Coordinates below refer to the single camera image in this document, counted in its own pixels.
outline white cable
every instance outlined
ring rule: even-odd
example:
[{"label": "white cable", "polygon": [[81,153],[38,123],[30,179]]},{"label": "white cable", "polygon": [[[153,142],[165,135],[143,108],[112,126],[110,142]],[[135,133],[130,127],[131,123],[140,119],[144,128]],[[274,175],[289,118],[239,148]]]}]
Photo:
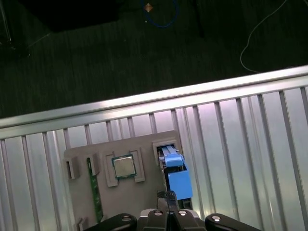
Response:
[{"label": "white cable", "polygon": [[[248,67],[246,67],[244,64],[243,64],[243,54],[245,52],[245,50],[249,47],[249,43],[250,43],[250,39],[251,39],[251,36],[252,34],[254,33],[254,31],[258,28],[258,26],[260,26],[265,20],[267,20],[269,17],[273,16],[278,10],[280,10],[280,8],[287,2],[288,0],[284,0],[283,3],[276,9],[274,10],[272,13],[270,13],[268,16],[266,16],[261,22],[259,22],[255,28],[252,29],[252,31],[250,32],[249,34],[249,37],[248,37],[248,40],[247,40],[247,45],[244,47],[244,49],[242,50],[242,53],[240,55],[240,62],[241,62],[241,65],[243,66],[243,68],[245,68],[246,70],[248,71],[251,71],[251,72],[255,72],[255,73],[260,73],[259,71],[254,71],[252,69],[249,69]],[[308,1],[307,0],[303,0],[307,6],[308,6]]]}]

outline metal bolt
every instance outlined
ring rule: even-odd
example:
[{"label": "metal bolt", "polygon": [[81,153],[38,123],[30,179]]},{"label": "metal bolt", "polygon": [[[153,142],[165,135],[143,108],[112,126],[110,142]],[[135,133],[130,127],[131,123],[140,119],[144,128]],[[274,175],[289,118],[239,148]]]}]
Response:
[{"label": "metal bolt", "polygon": [[154,214],[155,214],[156,216],[160,216],[160,215],[162,215],[162,214],[163,214],[163,212],[162,212],[162,211],[157,210],[157,211],[155,211],[155,212],[154,212]]},{"label": "metal bolt", "polygon": [[123,216],[122,221],[130,221],[130,216]]},{"label": "metal bolt", "polygon": [[185,216],[185,215],[187,214],[187,212],[184,211],[184,210],[181,210],[181,211],[179,211],[179,214],[180,214],[181,216]]},{"label": "metal bolt", "polygon": [[216,221],[216,222],[220,222],[221,218],[218,216],[212,216],[212,220]]}]

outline green circuit board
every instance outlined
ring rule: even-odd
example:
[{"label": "green circuit board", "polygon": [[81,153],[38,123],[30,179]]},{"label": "green circuit board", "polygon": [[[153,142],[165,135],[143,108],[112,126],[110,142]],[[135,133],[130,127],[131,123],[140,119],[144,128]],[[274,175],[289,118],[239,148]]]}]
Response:
[{"label": "green circuit board", "polygon": [[91,189],[92,189],[96,220],[97,220],[97,223],[100,223],[103,218],[103,208],[102,208],[101,196],[100,196],[100,190],[98,187],[97,178],[92,173],[92,166],[91,166],[90,158],[87,158],[87,165],[88,165],[88,170],[89,170],[89,175],[90,175],[90,183],[91,183]]}]

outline blue cable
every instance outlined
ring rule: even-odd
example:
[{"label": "blue cable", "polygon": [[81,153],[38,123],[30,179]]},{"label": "blue cable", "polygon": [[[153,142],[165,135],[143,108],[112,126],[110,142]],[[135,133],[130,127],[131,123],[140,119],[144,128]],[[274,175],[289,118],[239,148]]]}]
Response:
[{"label": "blue cable", "polygon": [[155,23],[155,22],[151,19],[150,14],[149,14],[149,13],[145,10],[145,8],[144,8],[144,6],[145,6],[144,0],[141,0],[141,5],[142,5],[142,7],[143,7],[143,11],[144,11],[144,14],[145,14],[147,20],[148,20],[150,23],[152,23],[154,26],[159,27],[159,28],[166,28],[166,27],[170,26],[171,24],[173,24],[173,23],[175,22],[175,20],[177,19],[178,15],[179,15],[179,11],[180,11],[179,8],[180,8],[180,7],[179,7],[179,5],[178,5],[178,3],[177,3],[177,0],[172,0],[172,1],[173,1],[174,6],[175,6],[176,14],[175,14],[174,18],[171,20],[170,23],[168,23],[168,24],[166,24],[166,25],[164,25],[164,26],[161,26],[161,25]]}]

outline blue clip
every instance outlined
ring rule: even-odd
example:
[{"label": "blue clip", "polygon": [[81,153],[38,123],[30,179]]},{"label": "blue clip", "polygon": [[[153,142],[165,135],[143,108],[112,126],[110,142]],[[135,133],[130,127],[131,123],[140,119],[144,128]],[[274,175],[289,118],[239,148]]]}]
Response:
[{"label": "blue clip", "polygon": [[169,167],[183,167],[182,171],[168,173],[170,189],[175,192],[178,200],[192,198],[192,183],[183,156],[171,145],[162,147],[162,152],[167,169]]},{"label": "blue clip", "polygon": [[182,156],[172,146],[163,147],[162,151],[165,156],[166,167],[183,166]]}]

